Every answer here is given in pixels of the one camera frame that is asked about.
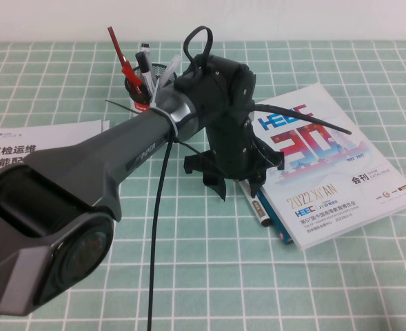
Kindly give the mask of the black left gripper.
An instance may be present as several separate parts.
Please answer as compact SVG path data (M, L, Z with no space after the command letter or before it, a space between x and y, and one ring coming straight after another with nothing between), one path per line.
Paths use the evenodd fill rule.
M184 158L184 170L203 174L203 184L224 201L225 179L247 179L250 196L266 181L269 168L282 169L282 152L277 152L254 133L249 118L250 108L232 106L213 112L205 127L210 151Z

